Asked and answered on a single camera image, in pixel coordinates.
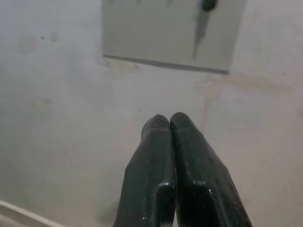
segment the light switch plate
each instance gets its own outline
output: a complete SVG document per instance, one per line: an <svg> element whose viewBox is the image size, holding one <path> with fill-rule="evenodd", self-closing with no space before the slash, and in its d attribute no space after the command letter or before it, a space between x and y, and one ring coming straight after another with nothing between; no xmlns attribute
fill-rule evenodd
<svg viewBox="0 0 303 227"><path fill-rule="evenodd" d="M245 0L103 0L103 54L228 71Z"/></svg>

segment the wall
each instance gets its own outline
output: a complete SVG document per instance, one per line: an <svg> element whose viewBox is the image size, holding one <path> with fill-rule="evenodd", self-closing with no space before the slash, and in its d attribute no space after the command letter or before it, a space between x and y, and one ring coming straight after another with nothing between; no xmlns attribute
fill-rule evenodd
<svg viewBox="0 0 303 227"><path fill-rule="evenodd" d="M230 75L102 58L100 0L0 2L0 199L111 226L146 120L187 113L255 226L302 221L303 2L248 0Z"/></svg>

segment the baseboard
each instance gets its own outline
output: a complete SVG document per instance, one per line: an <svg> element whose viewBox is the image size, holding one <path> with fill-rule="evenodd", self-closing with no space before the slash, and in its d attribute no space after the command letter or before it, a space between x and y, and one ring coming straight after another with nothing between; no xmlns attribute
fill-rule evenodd
<svg viewBox="0 0 303 227"><path fill-rule="evenodd" d="M0 215L29 227L65 227L23 208L0 200Z"/></svg>

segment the wall stain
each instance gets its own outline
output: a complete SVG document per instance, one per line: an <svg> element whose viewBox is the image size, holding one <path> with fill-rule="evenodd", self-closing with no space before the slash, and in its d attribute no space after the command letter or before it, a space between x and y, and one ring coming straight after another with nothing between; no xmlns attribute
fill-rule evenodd
<svg viewBox="0 0 303 227"><path fill-rule="evenodd" d="M85 100L92 105L94 110L104 110L115 103L114 80L109 75L110 71L105 76L100 76L98 73L88 70L84 65L86 57L75 44L69 44L59 51L61 51L63 56L61 60L67 69L63 80L73 96Z"/></svg>
<svg viewBox="0 0 303 227"><path fill-rule="evenodd" d="M114 202L104 212L97 216L97 221L102 225L112 225L118 211L119 201Z"/></svg>
<svg viewBox="0 0 303 227"><path fill-rule="evenodd" d="M25 35L19 38L17 43L18 51L21 54L29 54L33 52L37 46L37 38L31 35Z"/></svg>
<svg viewBox="0 0 303 227"><path fill-rule="evenodd" d="M166 6L170 6L172 4L172 0L166 0Z"/></svg>
<svg viewBox="0 0 303 227"><path fill-rule="evenodd" d="M219 98L226 86L241 89L243 92L281 95L293 91L288 85L273 84L270 80L261 77L250 77L244 73L238 75L208 74L201 82L194 84L194 89L205 96L204 112L201 130L205 131L208 111L214 99ZM298 115L303 117L303 110Z"/></svg>
<svg viewBox="0 0 303 227"><path fill-rule="evenodd" d="M57 32L51 32L49 38L53 43L55 43L59 39L59 34Z"/></svg>
<svg viewBox="0 0 303 227"><path fill-rule="evenodd" d="M136 63L110 58L106 59L106 66L110 68L111 75L115 79L124 79L126 73L139 70Z"/></svg>
<svg viewBox="0 0 303 227"><path fill-rule="evenodd" d="M32 98L26 111L31 119L46 117L51 111L52 100L50 98Z"/></svg>
<svg viewBox="0 0 303 227"><path fill-rule="evenodd" d="M103 56L102 56L102 42L101 41L96 43L95 50L96 50L96 63L97 63L97 65L105 66L106 63L105 63L105 58L103 58Z"/></svg>
<svg viewBox="0 0 303 227"><path fill-rule="evenodd" d="M243 199L241 199L241 200L242 200L242 204L243 204L243 206L244 206L245 208L247 208L248 204L250 203L249 198L244 197L244 198L243 198Z"/></svg>
<svg viewBox="0 0 303 227"><path fill-rule="evenodd" d="M300 118L303 118L303 109L299 109L297 111L297 116L300 117Z"/></svg>

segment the painted wall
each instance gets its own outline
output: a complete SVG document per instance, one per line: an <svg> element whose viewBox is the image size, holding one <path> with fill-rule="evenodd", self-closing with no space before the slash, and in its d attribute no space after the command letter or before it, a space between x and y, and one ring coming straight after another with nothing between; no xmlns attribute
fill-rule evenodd
<svg viewBox="0 0 303 227"><path fill-rule="evenodd" d="M0 1L0 199L111 226L143 124L183 111L255 226L300 226L303 1L248 0L228 76L103 59L100 2Z"/></svg>

